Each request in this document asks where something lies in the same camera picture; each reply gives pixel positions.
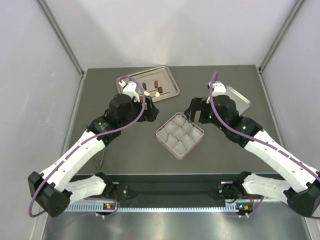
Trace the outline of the metal tongs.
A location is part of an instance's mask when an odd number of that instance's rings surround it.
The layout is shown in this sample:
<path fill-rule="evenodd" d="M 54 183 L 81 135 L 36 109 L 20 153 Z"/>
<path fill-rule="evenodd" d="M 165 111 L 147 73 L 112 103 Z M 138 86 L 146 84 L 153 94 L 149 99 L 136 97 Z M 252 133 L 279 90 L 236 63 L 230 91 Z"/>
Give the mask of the metal tongs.
<path fill-rule="evenodd" d="M 106 148 L 98 152 L 94 157 L 93 157 L 93 163 L 94 166 L 97 170 L 100 170 L 103 166 L 104 163 L 104 157 L 105 157 L 105 152 Z"/>

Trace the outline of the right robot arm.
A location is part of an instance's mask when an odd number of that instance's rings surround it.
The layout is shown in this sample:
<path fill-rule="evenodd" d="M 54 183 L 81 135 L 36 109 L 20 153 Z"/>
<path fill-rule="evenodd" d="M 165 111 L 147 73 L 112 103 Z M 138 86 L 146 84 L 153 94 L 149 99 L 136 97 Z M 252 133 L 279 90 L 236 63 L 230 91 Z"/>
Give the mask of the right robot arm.
<path fill-rule="evenodd" d="M 260 195 L 281 201 L 303 217 L 313 217 L 320 205 L 318 170 L 297 160 L 256 121 L 239 115 L 235 101 L 227 95 L 192 98 L 184 111 L 189 122 L 194 121 L 196 112 L 200 112 L 199 123 L 215 125 L 228 140 L 263 160 L 282 177 L 279 180 L 243 171 L 230 186 L 234 198 Z"/>

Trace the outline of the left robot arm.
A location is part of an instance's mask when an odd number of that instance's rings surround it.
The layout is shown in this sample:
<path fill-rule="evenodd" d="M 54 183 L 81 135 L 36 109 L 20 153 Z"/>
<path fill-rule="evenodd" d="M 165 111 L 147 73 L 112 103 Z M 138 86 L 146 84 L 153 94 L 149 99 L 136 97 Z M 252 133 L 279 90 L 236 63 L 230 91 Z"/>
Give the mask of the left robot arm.
<path fill-rule="evenodd" d="M 34 171 L 28 176 L 32 197 L 29 216 L 38 216 L 32 213 L 34 203 L 38 203 L 45 213 L 54 218 L 74 202 L 112 196 L 115 188 L 102 172 L 82 180 L 72 181 L 72 178 L 91 158 L 119 137 L 122 130 L 136 122 L 154 122 L 159 112 L 150 96 L 136 98 L 123 93 L 115 95 L 104 114 L 91 122 L 64 155 L 41 173 Z"/>

